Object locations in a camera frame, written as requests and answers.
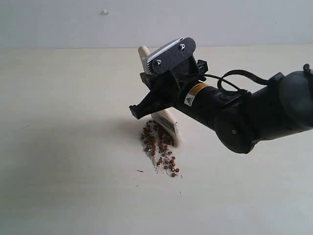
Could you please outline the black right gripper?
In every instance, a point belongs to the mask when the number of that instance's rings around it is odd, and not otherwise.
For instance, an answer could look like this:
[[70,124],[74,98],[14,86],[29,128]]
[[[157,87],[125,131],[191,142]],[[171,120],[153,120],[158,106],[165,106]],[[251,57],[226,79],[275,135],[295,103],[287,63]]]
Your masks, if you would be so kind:
[[192,56],[163,74],[147,75],[142,72],[140,78],[149,92],[139,104],[129,106],[132,115],[136,119],[141,119],[174,107],[183,87],[194,80],[205,81],[203,75],[207,71],[208,63],[205,60],[196,61]]

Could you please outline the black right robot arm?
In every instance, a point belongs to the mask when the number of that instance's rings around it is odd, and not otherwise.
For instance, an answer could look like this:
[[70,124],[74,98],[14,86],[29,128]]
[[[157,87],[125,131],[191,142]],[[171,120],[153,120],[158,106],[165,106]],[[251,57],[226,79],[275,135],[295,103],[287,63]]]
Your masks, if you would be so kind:
[[206,84],[208,66],[203,60],[188,58],[163,74],[141,79],[149,93],[137,105],[130,106],[135,118],[173,107],[213,130],[229,150],[247,154],[260,141],[311,130],[313,127],[313,70],[305,64],[301,71],[277,73],[268,80],[245,70],[241,75],[263,86],[251,93]]

